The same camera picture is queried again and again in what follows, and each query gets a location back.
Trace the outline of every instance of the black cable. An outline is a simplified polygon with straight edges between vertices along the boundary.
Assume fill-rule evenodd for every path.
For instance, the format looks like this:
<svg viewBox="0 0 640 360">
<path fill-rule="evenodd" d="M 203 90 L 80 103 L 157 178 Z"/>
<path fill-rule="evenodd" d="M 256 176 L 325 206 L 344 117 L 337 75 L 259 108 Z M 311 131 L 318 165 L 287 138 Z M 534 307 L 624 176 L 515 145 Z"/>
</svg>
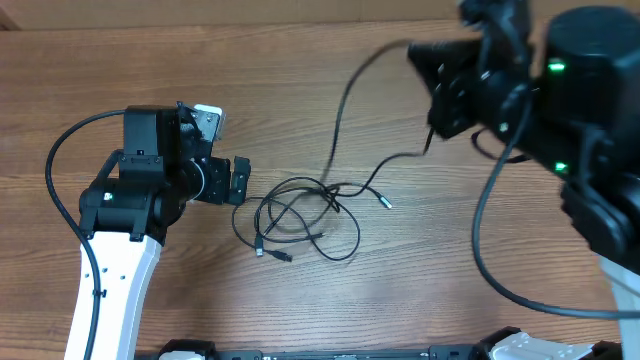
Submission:
<svg viewBox="0 0 640 360">
<path fill-rule="evenodd" d="M 520 295 L 517 295 L 507 288 L 502 286 L 498 280 L 496 280 L 487 270 L 484 261 L 482 260 L 482 256 L 480 255 L 480 224 L 482 223 L 482 213 L 487 205 L 487 201 L 489 200 L 489 195 L 491 195 L 491 190 L 496 183 L 502 168 L 507 163 L 507 159 L 511 154 L 511 151 L 515 147 L 515 145 L 520 141 L 522 134 L 529 122 L 531 109 L 533 101 L 531 98 L 528 99 L 525 109 L 522 115 L 522 119 L 520 124 L 518 125 L 516 132 L 511 139 L 511 141 L 507 144 L 507 147 L 502 152 L 502 155 L 498 159 L 489 179 L 487 180 L 487 184 L 482 191 L 480 199 L 478 200 L 478 205 L 476 207 L 475 214 L 473 216 L 473 225 L 471 230 L 471 247 L 473 249 L 473 259 L 475 260 L 476 266 L 480 271 L 482 277 L 487 281 L 491 287 L 493 287 L 500 295 L 506 297 L 507 299 L 513 301 L 514 303 L 529 308 L 531 310 L 544 312 L 547 314 L 554 314 L 560 316 L 569 316 L 576 318 L 585 318 L 585 319 L 601 319 L 601 320 L 620 320 L 620 319 L 639 319 L 640 311 L 607 311 L 607 310 L 582 310 L 582 309 L 572 309 L 572 308 L 564 308 L 559 306 L 547 305 L 541 302 L 532 301 L 527 298 L 524 298 Z"/>
<path fill-rule="evenodd" d="M 362 73 L 364 73 L 364 71 L 367 70 L 367 68 L 371 66 L 371 64 L 373 64 L 376 60 L 378 60 L 380 56 L 394 49 L 406 48 L 412 43 L 413 43 L 413 40 L 401 39 L 401 40 L 392 41 L 382 46 L 375 53 L 373 53 L 373 55 L 369 56 L 369 58 L 365 60 L 362 63 L 362 65 L 358 67 L 356 72 L 351 76 L 351 79 L 349 79 L 349 82 L 347 82 L 347 86 L 344 88 L 344 91 L 342 92 L 342 97 L 340 98 L 340 105 L 338 105 L 338 112 L 336 114 L 336 126 L 333 131 L 333 143 L 331 144 L 331 152 L 329 153 L 329 159 L 327 160 L 327 164 L 324 167 L 322 176 L 320 176 L 320 182 L 323 183 L 325 182 L 325 180 L 327 180 L 327 176 L 329 175 L 329 170 L 331 170 L 331 165 L 333 165 L 333 160 L 335 159 L 335 155 L 336 155 L 336 148 L 338 147 L 338 133 L 340 132 L 340 123 L 342 122 L 342 114 L 344 112 L 344 108 L 345 108 L 345 105 L 347 104 L 347 99 L 349 98 L 349 93 L 351 92 L 353 85 L 355 85 L 358 78 L 360 78 L 360 75 L 362 75 Z"/>
<path fill-rule="evenodd" d="M 376 198 L 378 199 L 378 201 L 380 201 L 381 204 L 383 204 L 386 208 L 391 208 L 392 205 L 389 202 L 389 200 L 384 197 L 380 192 L 378 192 L 377 190 L 373 189 L 371 187 L 371 183 L 373 182 L 373 180 L 375 179 L 375 177 L 377 176 L 378 172 L 380 171 L 380 169 L 387 164 L 389 161 L 397 159 L 397 158 L 402 158 L 402 157 L 419 157 L 419 156 L 424 156 L 427 151 L 429 150 L 429 146 L 431 145 L 431 141 L 434 135 L 434 129 L 430 129 L 428 136 L 427 136 L 427 140 L 425 143 L 425 146 L 422 150 L 422 152 L 417 152 L 417 153 L 399 153 L 399 154 L 395 154 L 395 155 L 391 155 L 387 158 L 385 158 L 384 160 L 382 160 L 382 162 L 380 162 L 380 164 L 378 164 L 378 166 L 375 168 L 375 170 L 373 171 L 373 173 L 371 173 L 371 175 L 369 176 L 369 178 L 367 179 L 367 181 L 364 184 L 360 184 L 357 182 L 339 182 L 336 184 L 331 184 L 331 185 L 325 185 L 324 181 L 326 180 L 329 170 L 331 169 L 331 166 L 333 165 L 333 161 L 335 158 L 335 153 L 336 153 L 336 148 L 338 145 L 338 135 L 340 132 L 340 124 L 342 122 L 342 116 L 344 114 L 344 108 L 346 106 L 347 103 L 347 99 L 349 98 L 349 94 L 351 92 L 351 89 L 353 88 L 354 84 L 356 83 L 357 79 L 360 77 L 360 75 L 362 75 L 362 73 L 371 65 L 375 62 L 375 60 L 377 60 L 380 56 L 382 56 L 383 54 L 393 50 L 393 49 L 397 49 L 397 48 L 401 48 L 401 47 L 408 47 L 410 44 L 412 43 L 411 40 L 398 40 L 398 41 L 394 41 L 391 42 L 387 45 L 384 45 L 383 47 L 381 47 L 380 49 L 378 49 L 373 55 L 371 55 L 369 58 L 367 58 L 367 60 L 365 60 L 365 62 L 360 65 L 358 67 L 358 69 L 355 71 L 355 73 L 352 75 L 352 77 L 349 79 L 349 81 L 347 82 L 347 85 L 345 87 L 345 90 L 342 94 L 342 97 L 340 99 L 340 104 L 338 105 L 338 111 L 337 111 L 337 115 L 336 115 L 336 124 L 335 124 L 335 129 L 334 129 L 334 134 L 333 134 L 333 142 L 331 145 L 331 152 L 329 155 L 329 159 L 327 160 L 327 164 L 322 172 L 322 175 L 320 177 L 320 180 L 316 180 L 310 177 L 293 177 L 293 178 L 289 178 L 287 180 L 284 180 L 283 182 L 281 182 L 280 184 L 276 185 L 266 196 L 264 197 L 253 197 L 253 198 L 249 198 L 249 201 L 260 201 L 260 204 L 258 205 L 255 214 L 254 214 L 254 230 L 255 230 L 255 243 L 251 244 L 249 241 L 247 241 L 246 239 L 244 239 L 240 233 L 237 230 L 236 224 L 235 224 L 235 214 L 238 210 L 238 208 L 240 206 L 236 206 L 236 208 L 233 210 L 232 216 L 231 216 L 231 226 L 233 227 L 233 230 L 236 234 L 236 236 L 238 236 L 238 239 L 240 239 L 240 241 L 242 241 L 245 245 L 258 250 L 262 251 L 262 247 L 263 247 L 263 243 L 264 241 L 268 241 L 268 242 L 273 242 L 273 243 L 279 243 L 279 244 L 290 244 L 290 243 L 299 243 L 299 242 L 303 242 L 303 241 L 310 241 L 313 246 L 316 248 L 316 250 L 326 259 L 328 260 L 332 260 L 332 261 L 341 261 L 341 260 L 346 260 L 348 258 L 350 258 L 351 256 L 353 256 L 353 254 L 356 252 L 356 250 L 358 249 L 358 246 L 360 244 L 360 225 L 358 224 L 358 221 L 356 220 L 355 216 L 353 216 L 353 214 L 342 204 L 340 203 L 337 198 L 339 197 L 356 197 L 361 195 L 364 191 L 369 191 L 371 193 L 373 193 Z M 291 184 L 293 184 L 294 182 L 300 182 L 300 181 L 304 181 L 304 182 L 311 182 L 312 186 L 290 186 Z M 359 188 L 358 191 L 353 192 L 353 193 L 342 193 L 341 190 L 346 187 L 346 186 L 351 186 L 351 187 L 357 187 Z M 284 194 L 288 194 L 288 193 L 294 193 L 294 192 L 298 192 L 298 194 L 292 199 L 290 200 L 288 203 L 284 203 L 280 200 L 278 200 L 277 198 L 279 196 L 282 196 Z M 307 196 L 319 196 L 323 201 L 326 202 L 327 206 L 324 208 L 324 210 L 320 213 L 319 216 L 317 216 L 315 219 L 313 219 L 312 221 L 306 221 L 299 212 L 295 211 L 293 209 L 293 205 L 300 200 L 301 198 L 307 197 Z M 277 204 L 282 206 L 282 210 L 280 211 L 280 213 L 275 216 L 273 213 L 273 205 Z M 261 213 L 263 208 L 267 206 L 267 214 L 269 216 L 269 223 L 267 224 L 267 227 L 264 230 L 260 229 L 260 218 L 261 218 Z M 330 210 L 335 211 L 336 213 L 340 213 L 340 211 L 344 211 L 347 213 L 347 215 L 351 218 L 351 220 L 353 221 L 353 223 L 356 226 L 357 229 L 357 238 L 356 238 L 356 242 L 355 245 L 353 247 L 353 249 L 344 256 L 341 257 L 333 257 L 328 255 L 325 251 L 323 251 L 319 246 L 316 240 L 322 238 L 324 236 L 323 233 L 316 233 L 313 234 L 311 232 L 311 228 L 316 225 L 321 219 L 324 218 L 324 216 L 327 214 L 327 212 L 329 212 Z M 300 221 L 300 223 L 302 224 L 302 228 L 298 228 L 298 229 L 294 229 L 294 230 L 285 230 L 282 229 L 278 224 L 281 221 L 281 219 L 283 218 L 283 216 L 288 212 L 291 211 L 295 217 Z M 306 236 L 304 237 L 300 237 L 300 238 L 294 238 L 294 239 L 274 239 L 272 237 L 269 237 L 269 233 L 273 230 L 273 229 L 278 229 L 282 232 L 288 232 L 288 233 L 295 233 L 295 232 L 301 232 L 304 231 L 306 233 Z M 277 252 L 275 255 L 273 254 L 273 251 L 270 250 L 264 250 L 265 253 L 270 254 L 276 258 L 279 258 L 280 260 L 285 260 L 285 261 L 291 261 L 291 257 L 288 256 L 287 254 L 284 254 L 282 252 Z"/>
<path fill-rule="evenodd" d="M 480 144 L 478 142 L 478 138 L 480 137 L 480 135 L 483 132 L 487 131 L 487 130 L 488 130 L 487 128 L 483 128 L 483 129 L 480 129 L 480 130 L 474 132 L 473 134 L 471 134 L 471 145 L 473 145 L 473 148 L 476 149 L 480 153 L 480 155 L 486 157 L 487 159 L 497 161 L 498 157 L 493 155 L 489 151 L 487 151 L 482 146 L 480 146 Z M 527 155 L 522 154 L 522 155 L 517 155 L 517 156 L 514 156 L 512 158 L 507 159 L 507 164 L 518 164 L 518 163 L 529 161 L 529 160 L 531 160 L 530 157 L 528 157 Z"/>
<path fill-rule="evenodd" d="M 65 131 L 65 133 L 62 134 L 62 136 L 60 136 L 60 138 L 58 138 L 58 140 L 56 140 L 56 142 L 51 147 L 51 151 L 49 151 L 49 156 L 47 157 L 47 162 L 44 169 L 44 178 L 47 183 L 47 190 L 49 191 L 51 200 L 53 200 L 53 203 L 55 204 L 56 208 L 58 208 L 58 210 L 60 211 L 60 214 L 62 214 L 62 217 L 66 220 L 67 224 L 69 224 L 69 227 L 71 227 L 71 230 L 73 230 L 73 232 L 76 234 L 76 236 L 80 240 L 82 247 L 87 253 L 89 264 L 91 265 L 91 273 L 93 275 L 93 310 L 91 312 L 91 325 L 89 327 L 87 347 L 84 353 L 85 360 L 91 359 L 91 353 L 93 352 L 93 344 L 95 343 L 95 339 L 96 339 L 96 330 L 98 328 L 98 315 L 100 313 L 100 297 L 102 296 L 102 290 L 100 287 L 100 272 L 98 271 L 98 262 L 96 260 L 96 256 L 93 253 L 93 250 L 91 249 L 91 245 L 89 244 L 89 241 L 82 234 L 80 227 L 78 227 L 78 224 L 76 224 L 76 222 L 73 220 L 73 218 L 71 217 L 67 209 L 65 209 L 64 205 L 62 205 L 60 198 L 58 198 L 58 194 L 56 193 L 56 190 L 53 187 L 53 179 L 51 177 L 51 168 L 53 166 L 53 158 L 55 157 L 56 152 L 58 151 L 58 148 L 76 130 L 96 120 L 104 119 L 110 116 L 122 115 L 122 114 L 124 114 L 124 110 L 109 111 L 102 114 L 94 115 L 72 126 L 69 130 Z"/>
</svg>

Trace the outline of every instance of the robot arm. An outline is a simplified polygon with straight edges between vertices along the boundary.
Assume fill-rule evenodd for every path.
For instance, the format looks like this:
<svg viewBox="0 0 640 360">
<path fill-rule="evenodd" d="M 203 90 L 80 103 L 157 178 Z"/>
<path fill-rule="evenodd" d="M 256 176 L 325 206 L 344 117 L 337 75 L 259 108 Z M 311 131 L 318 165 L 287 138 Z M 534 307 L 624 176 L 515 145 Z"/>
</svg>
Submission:
<svg viewBox="0 0 640 360">
<path fill-rule="evenodd" d="M 482 201 L 472 239 L 480 272 L 519 305 L 620 319 L 625 358 L 640 358 L 640 21 L 613 7 L 556 17 L 543 73 L 534 79 L 526 1 L 465 0 L 460 6 L 465 24 L 483 31 L 481 39 L 413 45 L 408 52 L 433 98 L 429 124 L 444 139 L 482 124 L 507 144 L 487 197 L 513 147 L 564 180 L 562 210 L 600 255 L 620 312 L 549 306 L 500 285 L 476 248 Z"/>
<path fill-rule="evenodd" d="M 90 258 L 81 247 L 78 300 L 65 359 L 133 359 L 144 297 L 165 243 L 167 228 L 187 201 L 244 202 L 249 161 L 211 157 L 224 123 L 221 109 L 129 107 L 124 149 L 114 151 L 80 198 L 79 229 L 99 266 L 101 293 L 94 294 Z M 119 177 L 109 174 L 118 165 Z M 92 330 L 92 317 L 98 316 Z"/>
</svg>

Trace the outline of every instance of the wooden table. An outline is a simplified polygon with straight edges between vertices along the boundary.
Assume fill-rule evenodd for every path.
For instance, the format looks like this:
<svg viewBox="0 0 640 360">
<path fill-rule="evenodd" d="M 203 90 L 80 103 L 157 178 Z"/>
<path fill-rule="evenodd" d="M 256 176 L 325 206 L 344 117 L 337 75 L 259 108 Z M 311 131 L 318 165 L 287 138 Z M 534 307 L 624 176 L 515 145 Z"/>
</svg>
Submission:
<svg viewBox="0 0 640 360">
<path fill-rule="evenodd" d="M 58 359 L 65 349 L 79 243 L 51 203 L 43 170 L 72 124 L 131 104 L 221 106 L 229 116 L 214 154 L 250 158 L 250 195 L 264 195 L 292 175 L 320 174 L 341 91 L 375 48 L 464 36 L 448 21 L 0 33 L 0 357 Z M 429 106 L 403 54 L 382 59 L 354 88 L 330 180 L 365 179 L 382 158 L 420 149 Z M 475 342 L 507 325 L 549 340 L 616 340 L 614 322 L 535 313 L 481 279 L 470 223 L 493 164 L 472 150 L 469 134 L 434 141 L 426 158 L 389 164 L 374 185 L 393 210 L 370 196 L 346 201 L 363 237 L 348 262 L 324 260 L 307 245 L 288 248 L 291 264 L 257 259 L 233 235 L 230 206 L 189 205 L 169 229 L 138 348 L 183 337 L 220 349 L 411 348 Z M 118 118 L 62 146 L 54 180 L 76 218 L 80 192 L 121 146 Z M 593 256 L 559 210 L 558 187 L 535 164 L 508 166 L 486 211 L 483 255 L 517 293 L 610 309 Z M 244 233 L 250 212 L 242 212 Z M 322 245 L 347 251 L 352 225 L 330 224 Z"/>
</svg>

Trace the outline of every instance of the green led light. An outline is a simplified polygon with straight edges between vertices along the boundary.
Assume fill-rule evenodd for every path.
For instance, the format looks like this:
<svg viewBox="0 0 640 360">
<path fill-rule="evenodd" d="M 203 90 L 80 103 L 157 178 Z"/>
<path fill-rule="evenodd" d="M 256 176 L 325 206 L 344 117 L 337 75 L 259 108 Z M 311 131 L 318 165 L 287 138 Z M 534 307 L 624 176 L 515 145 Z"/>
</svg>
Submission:
<svg viewBox="0 0 640 360">
<path fill-rule="evenodd" d="M 569 165 L 563 163 L 563 162 L 557 162 L 556 163 L 556 171 L 557 172 L 565 172 L 569 169 Z"/>
<path fill-rule="evenodd" d="M 551 70 L 552 72 L 562 72 L 564 71 L 565 67 L 565 64 L 560 61 L 549 63 L 549 70 Z"/>
</svg>

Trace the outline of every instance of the black bracket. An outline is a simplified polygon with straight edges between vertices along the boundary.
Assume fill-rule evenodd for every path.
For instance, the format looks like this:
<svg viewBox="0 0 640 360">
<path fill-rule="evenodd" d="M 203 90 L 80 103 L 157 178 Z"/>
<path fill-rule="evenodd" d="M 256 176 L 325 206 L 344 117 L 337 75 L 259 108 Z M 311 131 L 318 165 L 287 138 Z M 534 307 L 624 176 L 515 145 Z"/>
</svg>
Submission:
<svg viewBox="0 0 640 360">
<path fill-rule="evenodd" d="M 222 205 L 242 205 L 247 197 L 247 185 L 251 175 L 249 159 L 236 156 L 234 159 L 233 177 L 229 159 L 209 158 L 200 163 L 205 172 L 208 186 L 195 200 Z"/>
</svg>

